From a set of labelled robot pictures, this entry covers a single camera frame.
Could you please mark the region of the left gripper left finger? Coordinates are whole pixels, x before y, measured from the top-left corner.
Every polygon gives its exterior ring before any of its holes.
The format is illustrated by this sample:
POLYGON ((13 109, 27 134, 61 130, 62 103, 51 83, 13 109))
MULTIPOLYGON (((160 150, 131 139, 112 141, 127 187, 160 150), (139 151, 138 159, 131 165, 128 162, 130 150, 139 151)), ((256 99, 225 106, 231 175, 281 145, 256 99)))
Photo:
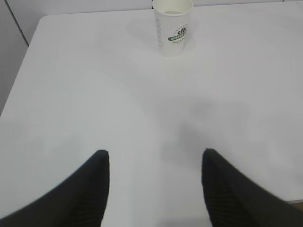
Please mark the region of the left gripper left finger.
POLYGON ((2 227, 99 227, 107 207, 109 154, 96 151, 62 183, 1 218, 2 227))

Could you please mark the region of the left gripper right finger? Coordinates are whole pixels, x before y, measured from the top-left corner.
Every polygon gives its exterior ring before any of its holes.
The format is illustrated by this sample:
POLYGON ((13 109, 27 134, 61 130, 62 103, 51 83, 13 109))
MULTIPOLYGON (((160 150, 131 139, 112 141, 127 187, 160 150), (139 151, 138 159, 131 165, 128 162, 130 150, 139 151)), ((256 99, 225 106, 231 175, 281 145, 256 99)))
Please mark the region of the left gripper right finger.
POLYGON ((202 155, 201 181, 214 227, 301 227, 303 212, 269 193, 215 149, 202 155))

